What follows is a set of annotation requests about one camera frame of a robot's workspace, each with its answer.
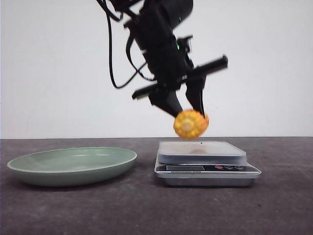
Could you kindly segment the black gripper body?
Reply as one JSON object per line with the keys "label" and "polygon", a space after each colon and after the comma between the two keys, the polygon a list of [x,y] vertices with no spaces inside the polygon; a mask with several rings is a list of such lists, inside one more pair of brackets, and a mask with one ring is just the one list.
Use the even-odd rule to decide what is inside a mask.
{"label": "black gripper body", "polygon": [[178,90],[182,83],[193,81],[197,76],[203,76],[227,68],[228,58],[221,58],[204,65],[194,67],[188,56],[191,51],[191,36],[172,40],[162,47],[144,51],[143,56],[148,69],[154,75],[156,84],[136,90],[132,98],[147,96],[157,88]]}

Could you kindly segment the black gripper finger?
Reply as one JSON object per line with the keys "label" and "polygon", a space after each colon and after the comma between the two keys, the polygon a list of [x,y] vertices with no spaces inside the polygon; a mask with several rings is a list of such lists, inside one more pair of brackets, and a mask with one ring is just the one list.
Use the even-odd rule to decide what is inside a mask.
{"label": "black gripper finger", "polygon": [[177,115],[182,111],[182,107],[179,103],[175,91],[169,91],[167,89],[158,89],[148,95],[150,103],[172,115]]}
{"label": "black gripper finger", "polygon": [[203,78],[192,80],[186,83],[186,98],[191,104],[192,108],[204,115],[202,91],[204,89],[205,80]]}

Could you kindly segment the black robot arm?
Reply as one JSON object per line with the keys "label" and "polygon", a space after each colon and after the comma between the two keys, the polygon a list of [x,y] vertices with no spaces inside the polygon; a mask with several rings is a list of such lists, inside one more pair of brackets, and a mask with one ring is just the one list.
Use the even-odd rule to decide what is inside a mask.
{"label": "black robot arm", "polygon": [[125,23],[130,31],[128,44],[136,41],[145,58],[149,71],[156,83],[135,91],[132,98],[148,96],[151,104],[173,117],[182,112],[176,90],[181,84],[187,86],[186,97],[193,109],[205,115],[202,100],[206,76],[227,67],[228,58],[194,67],[188,57],[189,37],[177,39],[173,29],[186,19],[192,9],[191,0],[146,0],[134,14],[130,7],[134,0],[113,0],[116,11],[128,14],[131,19]]}

